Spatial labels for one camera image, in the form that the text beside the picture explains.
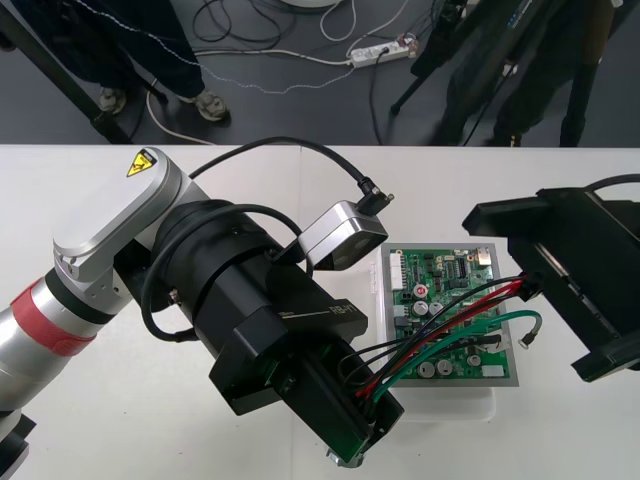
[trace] power strip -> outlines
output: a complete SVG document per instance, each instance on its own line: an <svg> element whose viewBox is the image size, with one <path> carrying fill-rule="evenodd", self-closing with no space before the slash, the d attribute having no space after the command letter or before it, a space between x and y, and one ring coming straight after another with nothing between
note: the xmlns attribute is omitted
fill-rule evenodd
<svg viewBox="0 0 640 480"><path fill-rule="evenodd" d="M382 55L379 63L389 62L391 60L398 60L405 57L415 57L415 49L409 45L400 45L397 41L389 43L381 43L380 45L374 45L373 47L357 48L351 51L351 65L354 68L367 67L376 63L378 56L385 49L388 48L389 52Z"/></svg>

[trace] gray floor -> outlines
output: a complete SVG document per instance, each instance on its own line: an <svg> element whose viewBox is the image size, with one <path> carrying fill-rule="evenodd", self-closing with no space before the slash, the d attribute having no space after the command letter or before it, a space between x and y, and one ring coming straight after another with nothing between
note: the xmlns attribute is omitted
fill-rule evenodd
<svg viewBox="0 0 640 480"><path fill-rule="evenodd" d="M385 22L399 8L402 0L356 0L359 6L356 33ZM175 1L174 5L188 37L191 17L201 0ZM227 1L232 14L234 32L258 37L273 33L272 27L249 8L246 1ZM430 5L429 0L412 0L398 22L384 33L395 35L404 31L416 15ZM282 25L291 21L287 14L269 11ZM329 45L318 29L319 15L297 16L293 33L279 48L343 60L350 42ZM201 19L202 33L215 35L206 16ZM348 30L350 11L341 7L327 21L327 29L334 35ZM367 40L376 44L382 40ZM609 44L601 65L588 111L588 125L582 146L639 147L640 110L637 85L640 84L640 62L636 46L640 44L640 9L634 12ZM245 48L225 42L224 46ZM444 107L448 78L455 67L454 59L437 71L405 106L392 124L387 110L414 77L409 73L410 61L402 60L380 66L378 71L376 106L383 135L394 145L421 145L440 118ZM332 67L301 60L273 56L216 55L201 58L218 76L240 83L259 84L266 89L282 90L293 84L320 85L344 75L345 67ZM26 144L104 144L88 121L75 107L20 53L0 53L0 143ZM255 89L243 89L230 82L217 81L203 73L208 86L224 97L232 110L228 125L212 126L188 106L172 98L163 111L154 102L154 111L169 128L218 144L243 144L272 135L291 135L329 145L371 145L375 143L369 116L367 95L371 69L356 70L347 78L322 89L295 89L286 95L265 95ZM481 123L472 144L488 137L497 108L515 86L510 81L501 92ZM98 87L82 83L92 96ZM558 143L570 86L560 90L544 121L525 138L525 146L551 147ZM130 131L140 108L143 95L130 99L130 105L119 117L126 131ZM145 113L135 137L139 144L188 143L173 138L161 130Z"/></svg>

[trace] white table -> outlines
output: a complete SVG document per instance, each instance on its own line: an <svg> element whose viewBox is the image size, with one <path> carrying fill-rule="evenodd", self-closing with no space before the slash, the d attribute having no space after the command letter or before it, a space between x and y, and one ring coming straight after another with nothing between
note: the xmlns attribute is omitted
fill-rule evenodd
<svg viewBox="0 0 640 480"><path fill-rule="evenodd" d="M189 171L226 147L162 147ZM135 147L0 147L3 252L0 305L51 266L57 212L104 176L128 167ZM461 222L478 202L533 195L638 172L631 150L494 150L341 147L396 200L381 214L394 242L468 241ZM297 147L268 147L230 160L199 179L214 198L278 208L304 228L358 189L330 161ZM322 192L335 192L334 198ZM640 200L637 186L604 196ZM284 227L260 217L281 242ZM518 273L495 241L503 275ZM373 318L369 263L316 279ZM510 309L519 308L514 302ZM543 299L527 305L545 325L531 350L516 349L521 386L497 390L489 423L399 424L357 471L335 468L321 442L281 404L235 417L207 379L201 345L152 338L129 306L25 408L38 426L17 480L208 479L632 479L640 377L622 372L583 383L570 367L584 347ZM176 311L163 325L183 326ZM514 337L529 324L514 323ZM357 345L373 342L370 329Z"/></svg>

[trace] yellow warning label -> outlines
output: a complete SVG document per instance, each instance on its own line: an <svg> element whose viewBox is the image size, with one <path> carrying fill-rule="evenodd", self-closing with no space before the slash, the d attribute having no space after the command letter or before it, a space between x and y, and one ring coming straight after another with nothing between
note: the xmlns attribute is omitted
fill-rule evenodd
<svg viewBox="0 0 640 480"><path fill-rule="evenodd" d="M136 158L131 164L131 167L129 167L129 173L127 173L127 178L133 177L134 175L140 172L144 172L145 170L148 170L151 167L153 167L155 164L156 164L155 158L153 158L151 155L148 155L148 154L145 155L145 152L140 152L138 155L136 155Z"/></svg>

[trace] circuit board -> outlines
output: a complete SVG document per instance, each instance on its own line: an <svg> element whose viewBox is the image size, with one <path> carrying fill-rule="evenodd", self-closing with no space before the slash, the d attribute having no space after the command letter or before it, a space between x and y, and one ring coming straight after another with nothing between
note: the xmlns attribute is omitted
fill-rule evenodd
<svg viewBox="0 0 640 480"><path fill-rule="evenodd" d="M389 249L386 252L389 255L390 269L388 286L391 287L393 299L393 318L388 319L388 325L391 327L389 340L409 337L443 306L494 278L494 259L486 246L427 249L383 245L382 248ZM435 326L491 291L493 290L482 291L460 302L436 320ZM453 327L450 332L456 332L476 321L494 318L502 313L504 311L493 308ZM419 380L421 383L432 380L479 380L484 383L497 379L508 380L513 376L517 384L508 328L504 325L486 327L474 335L490 335L491 338L499 338L500 342L436 354L416 369L409 371L403 380ZM431 345L433 344L427 344L423 348L429 348Z"/></svg>

